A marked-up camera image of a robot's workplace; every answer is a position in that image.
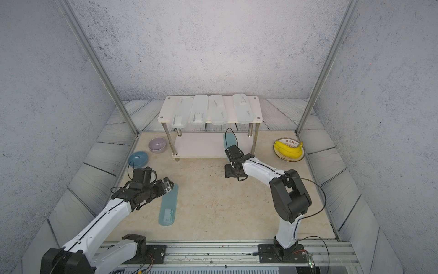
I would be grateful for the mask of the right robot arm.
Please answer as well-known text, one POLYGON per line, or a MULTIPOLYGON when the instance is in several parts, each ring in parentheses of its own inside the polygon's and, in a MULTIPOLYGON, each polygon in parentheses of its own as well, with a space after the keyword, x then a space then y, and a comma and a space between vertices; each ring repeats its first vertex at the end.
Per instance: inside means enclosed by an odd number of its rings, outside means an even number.
POLYGON ((297 252, 297 232, 300 221, 312 204, 311 197, 295 170, 279 170, 271 167, 252 154, 244 154, 236 145, 225 149, 229 164, 225 165, 225 177, 238 181, 253 177, 270 188, 274 208, 280 218, 279 228, 273 240, 276 256, 286 260, 297 252))

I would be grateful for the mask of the green pencil case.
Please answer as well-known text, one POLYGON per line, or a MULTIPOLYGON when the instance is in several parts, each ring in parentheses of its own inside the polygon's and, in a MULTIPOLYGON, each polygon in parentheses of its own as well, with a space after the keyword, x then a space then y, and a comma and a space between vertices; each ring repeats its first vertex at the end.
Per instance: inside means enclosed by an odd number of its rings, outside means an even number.
POLYGON ((175 184, 172 191, 162 197, 159 213, 159 224, 161 226, 171 226, 175 222, 178 193, 179 186, 175 184))
POLYGON ((238 141, 232 132, 226 132, 224 134, 224 147, 228 149, 231 146, 238 146, 238 141))

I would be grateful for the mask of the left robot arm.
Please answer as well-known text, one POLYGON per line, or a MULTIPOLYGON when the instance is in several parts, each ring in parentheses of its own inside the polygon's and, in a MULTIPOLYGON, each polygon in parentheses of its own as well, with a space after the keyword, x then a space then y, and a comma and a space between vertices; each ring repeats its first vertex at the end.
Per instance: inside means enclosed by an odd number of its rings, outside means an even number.
POLYGON ((165 245, 147 245, 146 237, 128 234, 106 251, 98 249, 117 227, 135 210, 172 192, 169 178, 158 179, 150 167, 135 169, 125 186, 118 187, 108 204, 79 234, 61 248, 49 249, 41 259, 42 274, 109 274, 122 264, 139 264, 151 269, 162 264, 165 245))

